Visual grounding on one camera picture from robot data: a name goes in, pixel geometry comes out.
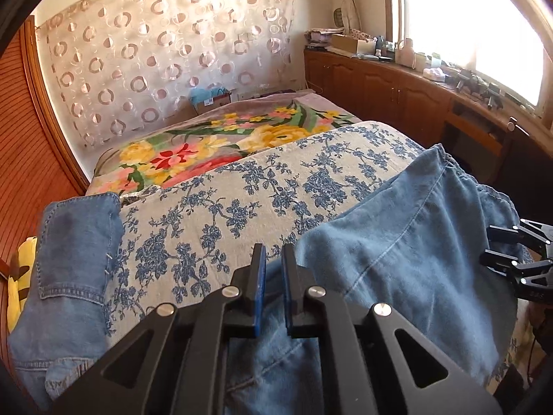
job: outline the blue garment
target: blue garment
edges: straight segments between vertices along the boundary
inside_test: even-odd
[[[486,227],[519,222],[510,200],[464,173],[441,145],[296,245],[318,285],[370,307],[389,303],[479,384],[503,359],[516,299],[505,278],[478,264]],[[524,257],[521,246],[493,245]],[[262,334],[234,340],[226,413],[322,413],[315,339],[290,339],[280,261],[269,264]]]
[[[50,204],[30,291],[8,337],[17,374],[42,409],[107,351],[104,290],[123,237],[116,194]]]

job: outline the red flower print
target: red flower print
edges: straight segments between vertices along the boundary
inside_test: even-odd
[[[161,186],[163,188],[172,187],[174,185],[177,185],[178,183],[181,183],[183,181],[186,181],[187,179],[190,179],[191,177],[201,175],[202,173],[210,172],[211,170],[214,170],[223,165],[230,164],[231,162],[234,162],[241,158],[242,156],[222,156],[219,158],[210,159],[206,162],[202,162],[201,164],[198,164],[197,166],[195,166],[190,170],[185,170],[184,172],[181,172],[178,175],[173,176],[171,179],[168,179],[167,181],[165,181],[165,183],[163,183]]]
[[[174,150],[162,151],[161,153],[159,153],[159,156],[155,159],[152,159],[150,163],[157,164],[156,170],[170,169],[172,166],[176,164],[186,162],[186,159],[185,159],[186,156],[192,156],[193,154],[197,153],[197,151],[189,150],[188,147],[189,147],[189,144],[185,143],[178,151],[174,151]]]

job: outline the window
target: window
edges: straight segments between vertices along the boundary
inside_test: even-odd
[[[405,0],[405,36],[538,104],[543,44],[510,0]]]

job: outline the bedspread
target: bedspread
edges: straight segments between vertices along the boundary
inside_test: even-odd
[[[283,243],[350,209],[421,151],[367,121],[123,197],[125,234],[104,306],[110,343],[162,302],[198,303],[229,284],[256,242],[277,257]]]
[[[310,91],[231,103],[107,151],[87,195],[123,195],[151,184],[171,187],[261,150],[358,121]]]

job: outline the bed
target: bed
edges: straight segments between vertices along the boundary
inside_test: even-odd
[[[229,284],[255,242],[279,255],[313,227],[350,209],[424,149],[310,92],[214,110],[100,159],[88,195],[114,191],[123,240],[104,301],[114,345],[161,302],[194,304]],[[527,303],[493,392],[510,364],[524,370]]]

